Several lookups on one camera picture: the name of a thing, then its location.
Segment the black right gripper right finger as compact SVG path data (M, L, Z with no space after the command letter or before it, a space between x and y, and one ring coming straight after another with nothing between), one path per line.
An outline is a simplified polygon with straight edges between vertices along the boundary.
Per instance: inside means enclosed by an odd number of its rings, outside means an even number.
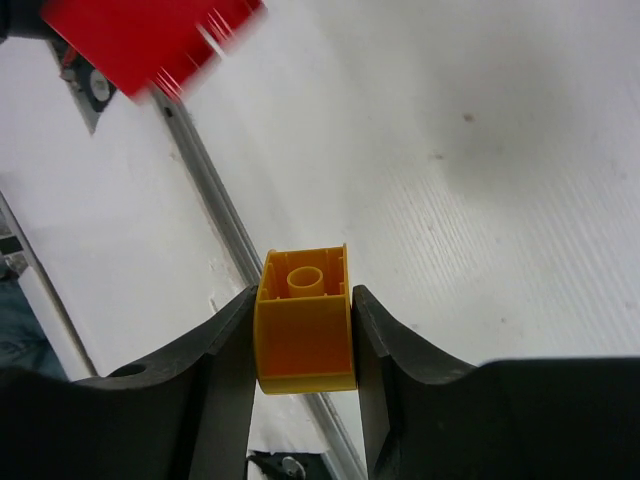
M352 322L372 479L635 479L639 362L470 365L396 320L365 287Z

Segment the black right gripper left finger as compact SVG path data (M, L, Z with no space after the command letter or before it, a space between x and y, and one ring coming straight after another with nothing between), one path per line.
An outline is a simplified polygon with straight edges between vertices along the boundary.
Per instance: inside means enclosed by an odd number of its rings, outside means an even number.
M1 372L5 479L240 479L256 374L247 288L106 377Z

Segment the red yellow lego stack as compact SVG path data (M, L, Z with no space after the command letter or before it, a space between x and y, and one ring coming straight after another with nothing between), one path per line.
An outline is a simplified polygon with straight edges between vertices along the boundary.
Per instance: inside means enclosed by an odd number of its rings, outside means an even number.
M267 395L357 388L345 245L268 252L254 306L253 346Z
M123 94L178 99L265 9L254 0L48 1L45 22Z

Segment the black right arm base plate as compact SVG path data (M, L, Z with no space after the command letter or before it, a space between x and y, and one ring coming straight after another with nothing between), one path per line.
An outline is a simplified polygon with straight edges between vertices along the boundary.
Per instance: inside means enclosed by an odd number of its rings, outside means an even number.
M334 475L321 454L252 450L245 459L243 478L331 480Z

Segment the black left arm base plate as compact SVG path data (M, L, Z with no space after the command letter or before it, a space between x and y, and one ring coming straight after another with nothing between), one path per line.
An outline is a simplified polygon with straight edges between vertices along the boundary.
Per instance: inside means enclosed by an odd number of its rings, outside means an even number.
M93 135L101 115L118 92L117 87L66 41L50 40L47 45L59 67L60 78Z

